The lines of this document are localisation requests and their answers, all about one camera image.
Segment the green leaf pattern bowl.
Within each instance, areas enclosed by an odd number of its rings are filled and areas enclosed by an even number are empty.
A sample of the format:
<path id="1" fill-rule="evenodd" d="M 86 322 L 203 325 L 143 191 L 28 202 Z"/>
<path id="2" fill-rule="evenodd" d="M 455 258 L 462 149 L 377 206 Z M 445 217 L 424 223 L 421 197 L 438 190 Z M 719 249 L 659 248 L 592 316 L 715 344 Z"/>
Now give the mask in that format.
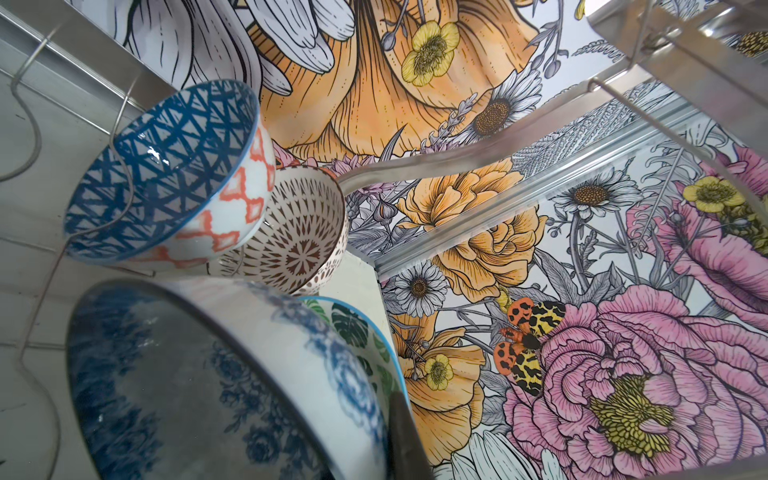
<path id="1" fill-rule="evenodd" d="M 341 300 L 324 296 L 299 300 L 325 320 L 357 356 L 388 420 L 391 394 L 399 391 L 407 397 L 407 391 L 395 349 L 383 332 L 362 311 Z"/>

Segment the steel two-tier dish rack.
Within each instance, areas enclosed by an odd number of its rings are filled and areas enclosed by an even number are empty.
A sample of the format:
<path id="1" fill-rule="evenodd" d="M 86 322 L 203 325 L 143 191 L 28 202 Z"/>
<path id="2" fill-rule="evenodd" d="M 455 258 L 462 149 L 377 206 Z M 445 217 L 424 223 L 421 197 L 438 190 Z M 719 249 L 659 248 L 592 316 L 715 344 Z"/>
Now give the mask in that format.
<path id="1" fill-rule="evenodd" d="M 644 479 L 767 456 L 763 1 L 5 1 L 1 475 L 99 476 L 66 365 L 111 280 L 66 253 L 115 136 L 194 85 L 259 96 L 277 172 L 329 173 L 317 293 L 393 346 L 439 479 Z M 607 169 L 381 280 L 374 261 L 642 119 Z"/>

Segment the blue geometric pattern bowl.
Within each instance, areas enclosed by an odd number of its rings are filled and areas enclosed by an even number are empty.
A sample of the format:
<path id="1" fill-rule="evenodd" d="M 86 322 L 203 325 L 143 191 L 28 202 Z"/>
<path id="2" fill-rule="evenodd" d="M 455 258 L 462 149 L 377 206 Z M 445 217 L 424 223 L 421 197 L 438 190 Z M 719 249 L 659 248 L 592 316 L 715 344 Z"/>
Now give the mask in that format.
<path id="1" fill-rule="evenodd" d="M 92 265 L 188 269 L 244 245 L 276 184 L 258 94 L 212 80 L 161 101 L 119 132 L 80 179 L 63 232 Z"/>

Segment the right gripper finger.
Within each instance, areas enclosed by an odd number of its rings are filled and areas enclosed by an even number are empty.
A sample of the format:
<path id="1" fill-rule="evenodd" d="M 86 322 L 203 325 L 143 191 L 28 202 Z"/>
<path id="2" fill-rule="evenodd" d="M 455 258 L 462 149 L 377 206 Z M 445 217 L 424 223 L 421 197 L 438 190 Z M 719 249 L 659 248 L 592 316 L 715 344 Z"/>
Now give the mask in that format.
<path id="1" fill-rule="evenodd" d="M 432 470 L 419 438 L 409 402 L 400 391 L 389 400 L 390 478 L 395 480 L 432 480 Z"/>

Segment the blue floral pattern bowl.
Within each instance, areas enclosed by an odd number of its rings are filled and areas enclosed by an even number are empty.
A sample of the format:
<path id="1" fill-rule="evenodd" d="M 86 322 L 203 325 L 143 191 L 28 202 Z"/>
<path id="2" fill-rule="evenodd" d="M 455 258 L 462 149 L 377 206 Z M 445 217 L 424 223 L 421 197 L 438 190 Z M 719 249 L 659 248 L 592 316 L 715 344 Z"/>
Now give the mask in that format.
<path id="1" fill-rule="evenodd" d="M 71 399 L 103 479 L 387 479 L 386 416 L 329 314 L 262 284 L 111 280 L 76 303 Z"/>

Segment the right aluminium frame post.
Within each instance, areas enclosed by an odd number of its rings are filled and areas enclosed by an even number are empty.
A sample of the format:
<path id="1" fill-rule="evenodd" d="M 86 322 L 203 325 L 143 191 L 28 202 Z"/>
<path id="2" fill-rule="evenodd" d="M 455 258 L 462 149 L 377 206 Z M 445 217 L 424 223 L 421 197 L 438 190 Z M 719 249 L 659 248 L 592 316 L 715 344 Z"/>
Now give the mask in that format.
<path id="1" fill-rule="evenodd" d="M 388 279 L 588 176 L 607 169 L 618 157 L 637 151 L 660 135 L 656 127 L 637 119 L 565 160 L 525 178 L 493 199 L 392 249 L 374 261 L 375 272 L 379 279 Z"/>

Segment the white bowl maroon pattern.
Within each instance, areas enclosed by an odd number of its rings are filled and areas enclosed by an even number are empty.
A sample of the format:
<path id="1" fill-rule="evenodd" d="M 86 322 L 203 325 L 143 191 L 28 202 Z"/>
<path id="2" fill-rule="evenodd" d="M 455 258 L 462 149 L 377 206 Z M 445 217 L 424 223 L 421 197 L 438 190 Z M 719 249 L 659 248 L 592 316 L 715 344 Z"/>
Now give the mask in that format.
<path id="1" fill-rule="evenodd" d="M 282 293 L 313 295 L 340 265 L 348 241 L 336 180 L 311 166 L 277 172 L 267 215 L 243 246 L 207 264 L 214 277 L 244 277 Z"/>

